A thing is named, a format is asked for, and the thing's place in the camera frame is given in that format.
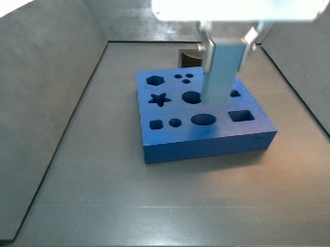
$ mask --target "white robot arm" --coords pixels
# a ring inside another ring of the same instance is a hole
[[[269,21],[313,21],[330,0],[153,0],[163,21],[199,21],[202,34],[203,104],[226,104],[238,70]],[[210,37],[211,21],[255,21],[242,39]]]

